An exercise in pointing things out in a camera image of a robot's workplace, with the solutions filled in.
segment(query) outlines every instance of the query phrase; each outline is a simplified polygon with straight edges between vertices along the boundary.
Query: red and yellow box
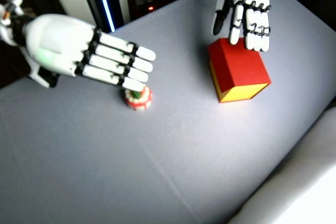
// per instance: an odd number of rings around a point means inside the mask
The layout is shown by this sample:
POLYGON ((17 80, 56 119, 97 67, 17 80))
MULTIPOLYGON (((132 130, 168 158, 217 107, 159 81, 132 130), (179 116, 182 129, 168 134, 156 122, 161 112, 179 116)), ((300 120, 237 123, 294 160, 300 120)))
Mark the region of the red and yellow box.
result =
POLYGON ((259 53, 247 50, 242 38, 234 46, 219 39, 208 52, 219 102, 251 99, 271 83, 259 53))

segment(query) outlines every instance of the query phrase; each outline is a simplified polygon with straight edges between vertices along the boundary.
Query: gray table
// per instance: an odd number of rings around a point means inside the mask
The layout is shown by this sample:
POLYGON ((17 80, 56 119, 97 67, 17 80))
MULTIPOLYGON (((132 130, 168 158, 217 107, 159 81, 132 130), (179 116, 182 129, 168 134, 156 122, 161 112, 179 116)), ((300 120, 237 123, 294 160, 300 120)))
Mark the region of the gray table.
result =
POLYGON ((296 0, 271 0, 272 84, 219 104, 215 3, 179 0, 115 34, 157 53, 144 113, 84 78, 0 91, 1 223, 217 223, 249 197, 335 96, 336 33, 296 0))

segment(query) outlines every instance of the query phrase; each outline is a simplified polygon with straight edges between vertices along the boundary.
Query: led light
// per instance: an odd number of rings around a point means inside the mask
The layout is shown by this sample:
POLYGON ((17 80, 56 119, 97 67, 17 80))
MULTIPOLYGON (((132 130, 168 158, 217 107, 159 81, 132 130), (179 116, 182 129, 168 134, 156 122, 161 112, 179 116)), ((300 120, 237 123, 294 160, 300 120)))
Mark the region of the led light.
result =
POLYGON ((110 13, 110 10, 109 10, 109 5, 107 3, 107 0, 102 0, 102 1, 103 1, 103 5, 104 5, 104 9, 105 9, 105 12, 106 12, 107 19, 108 19, 110 27, 111 27, 111 31, 115 32, 115 28, 114 28, 114 24, 113 24, 113 21, 112 21, 112 16, 111 16, 111 13, 110 13))

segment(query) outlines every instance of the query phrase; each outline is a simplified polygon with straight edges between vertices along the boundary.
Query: small round cake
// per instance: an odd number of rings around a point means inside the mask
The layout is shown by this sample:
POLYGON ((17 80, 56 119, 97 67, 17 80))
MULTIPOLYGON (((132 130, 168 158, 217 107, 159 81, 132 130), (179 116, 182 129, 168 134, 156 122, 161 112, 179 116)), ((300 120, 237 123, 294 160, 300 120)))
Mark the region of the small round cake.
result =
POLYGON ((146 110, 152 103, 152 90, 147 86, 141 92, 125 90, 126 103, 134 110, 146 110))

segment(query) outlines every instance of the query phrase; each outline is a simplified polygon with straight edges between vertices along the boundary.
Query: robotic arm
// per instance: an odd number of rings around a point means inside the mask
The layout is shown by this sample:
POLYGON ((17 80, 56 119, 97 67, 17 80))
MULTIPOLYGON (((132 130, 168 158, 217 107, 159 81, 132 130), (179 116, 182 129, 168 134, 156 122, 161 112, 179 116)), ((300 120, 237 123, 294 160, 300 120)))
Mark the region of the robotic arm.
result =
POLYGON ((0 5, 0 37, 20 48, 31 68, 29 76, 42 86, 54 87, 59 75, 65 74, 144 89, 153 69, 149 62, 155 59, 153 51, 69 16, 28 18, 20 8, 22 0, 7 1, 0 5))
POLYGON ((243 25, 246 48, 267 51, 270 33, 268 11, 271 8, 269 0, 218 0, 212 27, 214 35, 221 31, 231 7, 230 43, 238 43, 240 27, 243 25))

